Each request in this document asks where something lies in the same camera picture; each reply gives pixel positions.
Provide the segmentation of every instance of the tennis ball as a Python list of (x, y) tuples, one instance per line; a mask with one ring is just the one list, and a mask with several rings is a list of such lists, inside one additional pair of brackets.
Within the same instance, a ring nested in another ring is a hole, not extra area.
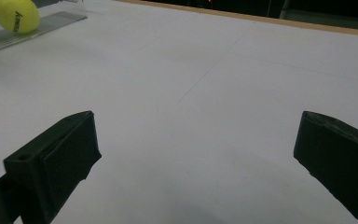
[(0, 0), (0, 25), (14, 33), (26, 34), (39, 25), (39, 11), (31, 0)]

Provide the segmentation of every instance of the white table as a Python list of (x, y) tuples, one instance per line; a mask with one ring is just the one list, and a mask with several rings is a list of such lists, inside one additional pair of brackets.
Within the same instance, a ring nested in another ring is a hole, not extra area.
[(95, 113), (103, 157), (53, 223), (358, 223), (293, 158), (304, 110), (358, 128), (358, 35), (86, 6), (0, 50), (0, 176), (59, 119)]

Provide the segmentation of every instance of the white surface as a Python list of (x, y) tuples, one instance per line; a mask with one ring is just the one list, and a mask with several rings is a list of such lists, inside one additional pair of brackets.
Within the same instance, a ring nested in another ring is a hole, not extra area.
[(303, 110), (358, 128), (358, 36), (107, 0), (0, 51), (2, 159), (95, 113), (53, 223), (358, 223), (293, 158)]

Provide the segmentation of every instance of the yellow tennis ball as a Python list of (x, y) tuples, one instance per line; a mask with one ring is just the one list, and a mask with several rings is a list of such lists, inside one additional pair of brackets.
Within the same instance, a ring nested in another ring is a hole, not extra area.
[(0, 0), (0, 25), (14, 33), (26, 34), (39, 25), (39, 11), (31, 0)]

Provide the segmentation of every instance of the clear plastic container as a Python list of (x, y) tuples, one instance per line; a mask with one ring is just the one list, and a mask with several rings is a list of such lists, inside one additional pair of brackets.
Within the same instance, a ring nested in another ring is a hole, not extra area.
[(0, 49), (87, 18), (83, 0), (33, 0), (33, 2), (40, 14), (38, 27), (31, 33), (19, 35), (0, 26)]

